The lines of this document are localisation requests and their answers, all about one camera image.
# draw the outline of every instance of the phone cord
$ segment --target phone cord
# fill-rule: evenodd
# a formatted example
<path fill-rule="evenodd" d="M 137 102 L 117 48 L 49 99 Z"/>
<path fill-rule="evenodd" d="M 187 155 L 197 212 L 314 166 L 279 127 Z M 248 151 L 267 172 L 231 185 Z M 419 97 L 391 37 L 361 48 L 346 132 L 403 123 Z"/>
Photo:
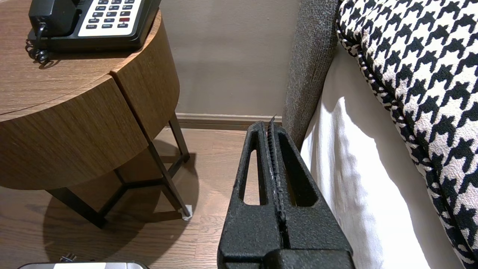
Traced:
<path fill-rule="evenodd" d="M 48 51 L 46 49 L 39 49 L 38 45 L 40 44 L 40 40 L 42 39 L 43 31 L 46 30 L 46 24 L 40 23 L 40 27 L 36 32 L 36 41 L 32 45 L 32 41 L 27 39 L 27 46 L 25 50 L 28 52 L 28 55 L 33 60 L 39 62 L 40 64 L 44 65 L 50 61 L 48 58 Z"/>

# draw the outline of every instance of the wall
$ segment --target wall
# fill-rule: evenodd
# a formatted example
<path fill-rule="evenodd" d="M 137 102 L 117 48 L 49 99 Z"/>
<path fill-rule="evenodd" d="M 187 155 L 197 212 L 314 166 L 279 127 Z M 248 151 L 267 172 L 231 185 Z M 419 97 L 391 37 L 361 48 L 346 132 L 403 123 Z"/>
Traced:
<path fill-rule="evenodd" d="M 176 112 L 281 115 L 299 0 L 163 0 Z"/>

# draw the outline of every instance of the desk phone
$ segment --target desk phone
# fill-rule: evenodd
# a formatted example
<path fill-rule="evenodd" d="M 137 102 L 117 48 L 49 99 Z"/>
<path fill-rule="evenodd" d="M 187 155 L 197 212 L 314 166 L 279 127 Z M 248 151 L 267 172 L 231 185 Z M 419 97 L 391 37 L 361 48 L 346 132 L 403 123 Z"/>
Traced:
<path fill-rule="evenodd" d="M 142 47 L 161 0 L 32 0 L 27 51 L 91 52 Z"/>

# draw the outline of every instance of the round side table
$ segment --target round side table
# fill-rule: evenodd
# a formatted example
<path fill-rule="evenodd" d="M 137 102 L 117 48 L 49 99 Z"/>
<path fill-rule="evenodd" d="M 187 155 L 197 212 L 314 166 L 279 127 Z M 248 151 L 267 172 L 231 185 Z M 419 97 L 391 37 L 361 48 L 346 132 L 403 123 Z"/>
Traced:
<path fill-rule="evenodd" d="M 53 54 L 41 66 L 25 52 L 30 3 L 0 1 L 0 185 L 47 190 L 100 228 L 126 190 L 164 185 L 175 209 L 190 216 L 171 180 L 189 153 L 161 12 L 139 51 Z M 168 122 L 181 155 L 166 169 L 152 140 Z M 117 168 L 146 148 L 163 177 L 124 182 Z M 122 186 L 98 212 L 68 189 L 112 170 Z"/>

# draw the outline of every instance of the wooden floor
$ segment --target wooden floor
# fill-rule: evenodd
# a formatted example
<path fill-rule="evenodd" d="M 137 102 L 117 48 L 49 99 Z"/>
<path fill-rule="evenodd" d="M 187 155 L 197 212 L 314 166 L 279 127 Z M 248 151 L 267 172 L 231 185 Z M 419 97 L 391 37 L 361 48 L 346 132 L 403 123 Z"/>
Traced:
<path fill-rule="evenodd" d="M 245 132 L 184 129 L 183 133 L 191 160 L 173 181 L 185 203 L 193 206 L 191 220 L 169 220 L 177 214 L 161 195 L 161 187 L 128 191 L 108 214 L 103 230 L 45 191 L 0 188 L 0 267 L 57 261 L 71 252 L 79 261 L 136 260 L 151 269 L 216 268 L 217 245 Z M 178 154 L 169 129 L 160 133 L 155 145 L 165 162 Z M 259 202 L 253 162 L 251 157 L 248 204 Z M 159 177 L 146 152 L 120 170 L 126 181 Z M 98 209 L 118 186 L 111 173 L 72 190 Z"/>

